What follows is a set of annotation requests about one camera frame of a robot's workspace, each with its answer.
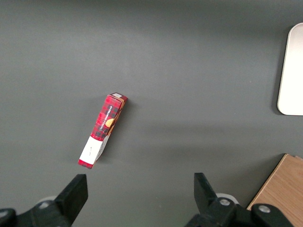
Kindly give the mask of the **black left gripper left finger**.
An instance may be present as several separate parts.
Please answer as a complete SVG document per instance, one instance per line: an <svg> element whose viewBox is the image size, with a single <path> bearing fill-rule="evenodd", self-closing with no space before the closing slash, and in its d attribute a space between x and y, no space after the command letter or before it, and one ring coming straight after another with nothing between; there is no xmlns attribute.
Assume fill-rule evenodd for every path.
<svg viewBox="0 0 303 227"><path fill-rule="evenodd" d="M76 175L55 198L60 212L72 225L88 199L86 174Z"/></svg>

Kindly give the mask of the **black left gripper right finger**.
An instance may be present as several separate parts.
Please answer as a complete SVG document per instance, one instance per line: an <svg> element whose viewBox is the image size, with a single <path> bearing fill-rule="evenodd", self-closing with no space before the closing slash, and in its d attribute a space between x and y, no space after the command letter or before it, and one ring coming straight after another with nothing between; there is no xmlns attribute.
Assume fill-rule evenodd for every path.
<svg viewBox="0 0 303 227"><path fill-rule="evenodd" d="M231 196L216 194L203 173L194 174L194 198L200 214L234 216L237 204Z"/></svg>

